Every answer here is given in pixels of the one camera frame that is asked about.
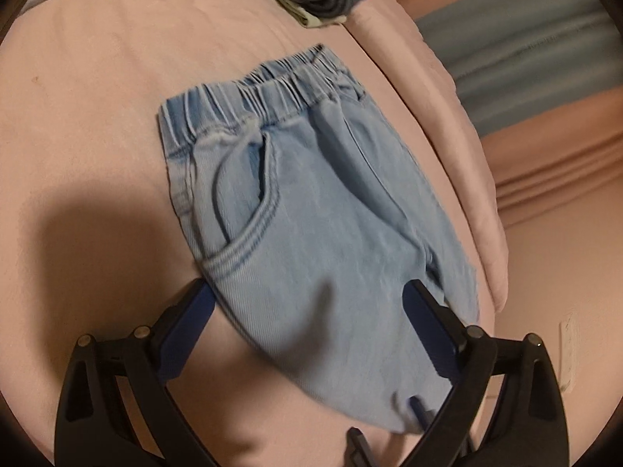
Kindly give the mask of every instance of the elastic waistband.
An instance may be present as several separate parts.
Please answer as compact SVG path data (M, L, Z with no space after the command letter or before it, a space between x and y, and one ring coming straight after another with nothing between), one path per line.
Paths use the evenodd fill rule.
M281 60L267 61L237 81L201 84L160 107L160 132L167 157L192 147L198 135L223 127L236 133L249 118L260 127L275 124L335 93L345 75L357 81L320 44Z

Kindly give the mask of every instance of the pink sheet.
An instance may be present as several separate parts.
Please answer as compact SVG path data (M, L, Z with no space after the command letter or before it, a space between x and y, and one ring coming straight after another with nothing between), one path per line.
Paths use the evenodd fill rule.
M487 135L482 145L506 227L623 176L623 88Z
M198 275L169 201L158 106L319 42L366 86L431 181L477 269L480 322L492 331L491 294L453 184L419 115L344 27L305 30L273 0L51 0L18 19L0 48L0 391L48 456L77 337L151 324ZM353 425L383 466L417 440L317 404L220 310L171 392L225 465L338 467Z
M563 391L571 465L623 395L622 212L618 176L507 229L511 298L495 327L511 338L538 332L559 382L571 382ZM569 319L576 328L562 335Z

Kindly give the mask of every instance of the jeans pocket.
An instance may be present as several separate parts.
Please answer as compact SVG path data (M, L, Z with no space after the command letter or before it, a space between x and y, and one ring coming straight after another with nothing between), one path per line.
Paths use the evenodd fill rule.
M340 72L334 79L333 85L340 99L343 101L346 100L354 104L359 104L368 96L368 92L364 87L348 72Z
M225 239L224 246L203 261L211 278L238 269L257 247L279 201L272 137L261 132L253 142L242 137L219 164L211 201Z

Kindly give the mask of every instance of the denim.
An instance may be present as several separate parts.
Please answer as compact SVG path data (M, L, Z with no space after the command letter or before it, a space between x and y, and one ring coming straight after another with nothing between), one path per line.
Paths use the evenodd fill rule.
M417 163L319 45L159 113L171 199L219 304L313 398L395 432L450 384L404 314L421 279L465 323L475 276Z

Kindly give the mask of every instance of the black clamp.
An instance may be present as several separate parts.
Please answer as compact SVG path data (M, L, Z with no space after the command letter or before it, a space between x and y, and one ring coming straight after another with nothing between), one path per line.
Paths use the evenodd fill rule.
M197 279L156 324L125 339L98 342L83 335L65 375L56 421L57 467L219 467L166 389L179 376L216 304ZM467 328L437 304L419 281L407 283L404 310L436 371L452 382L437 416L427 422L418 400L411 407L426 432L402 467L569 467L563 402L543 341L489 337ZM491 376L505 374L497 406L477 450L470 428ZM116 376L126 376L164 458L142 449L121 400ZM365 437L347 433L349 467L378 467Z

